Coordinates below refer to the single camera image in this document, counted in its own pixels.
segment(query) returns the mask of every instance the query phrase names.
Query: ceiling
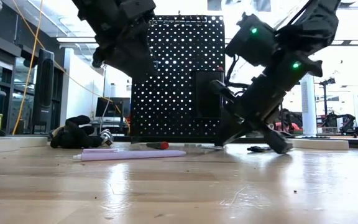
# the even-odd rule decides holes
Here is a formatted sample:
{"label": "ceiling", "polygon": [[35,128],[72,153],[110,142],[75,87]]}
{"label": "ceiling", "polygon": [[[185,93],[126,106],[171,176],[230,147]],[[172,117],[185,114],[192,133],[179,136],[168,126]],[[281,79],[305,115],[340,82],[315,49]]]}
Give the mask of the ceiling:
{"label": "ceiling", "polygon": [[[9,7],[16,10],[13,0],[2,0]],[[169,14],[219,14],[224,16],[226,38],[231,38],[238,31],[236,22],[245,11],[248,14],[257,14],[263,21],[275,26],[282,21],[291,11],[297,11],[307,0],[271,0],[271,12],[258,12],[253,0],[233,0],[237,3],[225,4],[223,0],[222,11],[208,11],[208,0],[154,0],[157,8],[157,15]],[[33,23],[38,24],[39,9],[41,0],[15,0],[24,17]],[[358,9],[358,1],[352,5]],[[94,37],[94,32],[85,21],[77,18],[78,10],[71,0],[44,0],[42,8],[43,18],[41,29],[51,37]],[[341,20],[337,37],[358,38],[358,10],[341,10],[337,13]],[[89,63],[92,54],[97,47],[96,44],[74,43],[65,45],[72,47],[75,54],[82,60]]]}

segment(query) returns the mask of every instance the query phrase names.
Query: computer monitor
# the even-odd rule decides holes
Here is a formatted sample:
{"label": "computer monitor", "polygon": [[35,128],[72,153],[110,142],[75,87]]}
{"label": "computer monitor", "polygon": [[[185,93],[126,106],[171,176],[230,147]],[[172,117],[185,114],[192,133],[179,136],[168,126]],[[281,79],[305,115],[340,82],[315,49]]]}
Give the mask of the computer monitor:
{"label": "computer monitor", "polygon": [[[98,104],[96,105],[96,117],[112,118],[121,117],[120,112],[117,111],[116,106],[121,110],[125,118],[129,117],[131,112],[131,99],[129,97],[110,97],[112,102],[108,102],[106,99],[99,97]],[[106,113],[103,116],[106,105],[109,103]]]}

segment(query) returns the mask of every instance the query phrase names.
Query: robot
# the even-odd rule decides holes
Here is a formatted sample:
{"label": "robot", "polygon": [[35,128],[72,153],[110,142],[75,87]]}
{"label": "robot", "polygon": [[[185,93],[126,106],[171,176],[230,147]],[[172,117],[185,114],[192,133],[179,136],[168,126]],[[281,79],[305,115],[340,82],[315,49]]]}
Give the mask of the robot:
{"label": "robot", "polygon": [[[105,63],[123,71],[134,82],[157,74],[147,44],[147,29],[155,9],[153,0],[73,2],[79,9],[78,17],[86,20],[96,33],[99,47],[93,54],[94,66]],[[240,30],[225,53],[234,59],[242,57],[253,66],[262,65],[265,70],[252,79],[241,96],[218,80],[210,83],[210,88],[227,102],[215,145],[223,146],[259,131],[276,153],[285,154],[292,148],[287,139],[268,124],[278,116],[283,97],[306,74],[323,76],[322,61],[314,62],[308,57],[333,42],[339,22],[336,10],[340,3],[341,0],[309,0],[279,30],[255,15],[242,15],[242,20],[237,23]]]}

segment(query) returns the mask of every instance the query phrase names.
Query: wooden table surface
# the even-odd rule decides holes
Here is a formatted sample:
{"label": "wooden table surface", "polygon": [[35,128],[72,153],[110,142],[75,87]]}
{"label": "wooden table surface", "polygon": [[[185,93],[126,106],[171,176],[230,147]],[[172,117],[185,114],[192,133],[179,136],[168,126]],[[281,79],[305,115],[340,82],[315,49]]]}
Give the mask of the wooden table surface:
{"label": "wooden table surface", "polygon": [[358,150],[247,147],[102,162],[73,161],[79,150],[0,152],[0,223],[358,223]]}

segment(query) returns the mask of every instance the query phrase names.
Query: green led light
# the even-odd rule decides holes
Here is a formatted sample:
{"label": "green led light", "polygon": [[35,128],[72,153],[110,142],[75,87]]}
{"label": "green led light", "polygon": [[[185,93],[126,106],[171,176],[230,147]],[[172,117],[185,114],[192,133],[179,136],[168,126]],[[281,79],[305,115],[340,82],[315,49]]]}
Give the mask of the green led light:
{"label": "green led light", "polygon": [[297,69],[299,68],[299,66],[301,66],[301,64],[299,62],[295,62],[293,65],[292,65],[292,68],[293,69]]}

